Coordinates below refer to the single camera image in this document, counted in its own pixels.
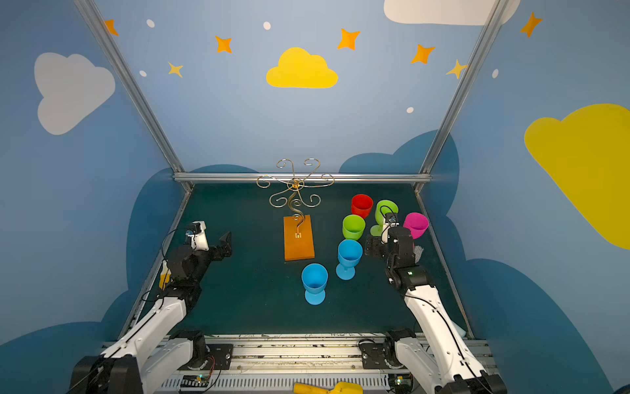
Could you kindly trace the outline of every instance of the wire jewelry stand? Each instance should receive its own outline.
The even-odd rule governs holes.
[[[311,216],[305,215],[298,207],[306,206],[309,208],[315,208],[320,205],[321,197],[318,194],[311,194],[309,197],[310,204],[307,204],[302,198],[300,190],[304,188],[314,187],[328,187],[335,183],[335,178],[328,174],[323,173],[321,175],[313,176],[315,171],[321,166],[321,162],[317,159],[306,159],[304,165],[312,166],[314,161],[317,162],[317,167],[310,172],[304,178],[298,178],[295,175],[295,166],[293,161],[289,159],[282,159],[276,163],[276,167],[285,168],[288,163],[291,163],[291,172],[293,177],[287,182],[271,175],[261,175],[256,179],[256,184],[260,188],[268,188],[271,186],[270,179],[283,183],[287,188],[279,193],[272,194],[269,197],[269,204],[275,208],[282,208],[288,206],[293,211],[292,216],[284,217],[284,257],[286,261],[291,260],[305,260],[315,257],[315,251],[312,241],[312,227]],[[306,182],[317,180],[324,182],[324,185],[307,185]],[[266,185],[261,185],[260,182],[266,182]],[[290,192],[289,197],[282,195]]]

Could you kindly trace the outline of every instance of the yellow cloud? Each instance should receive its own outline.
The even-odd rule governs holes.
[[[630,249],[630,110],[596,104],[562,121],[541,118],[525,145],[604,239]]]
[[[278,67],[267,71],[267,83],[276,88],[330,88],[338,78],[323,57],[302,48],[287,49]]]

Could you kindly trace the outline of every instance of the pink cup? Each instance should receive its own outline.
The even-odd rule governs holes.
[[[411,231],[411,236],[415,240],[425,233],[429,227],[429,219],[422,214],[412,212],[404,219],[403,227]]]

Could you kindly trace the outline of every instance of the white cloud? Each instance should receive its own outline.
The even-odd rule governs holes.
[[[35,83],[43,96],[37,116],[56,136],[69,132],[114,93],[108,69],[94,67],[81,55],[64,57],[47,52],[35,61]]]
[[[484,25],[495,0],[385,0],[385,15],[398,23]],[[520,0],[510,0],[503,14],[507,22]]]

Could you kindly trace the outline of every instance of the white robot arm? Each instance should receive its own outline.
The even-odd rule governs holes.
[[[181,332],[154,353],[164,336],[197,303],[199,282],[210,263],[232,255],[231,233],[219,240],[219,246],[208,246],[205,229],[203,221],[187,226],[189,239],[166,262],[170,281],[153,307],[99,356],[84,357],[77,363],[68,393],[153,394],[178,368],[196,368],[207,362],[201,331]]]
[[[404,297],[418,320],[433,356],[411,330],[389,332],[387,362],[405,366],[427,394],[504,394],[498,375],[489,375],[457,334],[426,270],[415,264],[411,232],[398,226],[395,213],[385,216],[387,235],[368,237],[365,254],[387,260],[389,283]]]

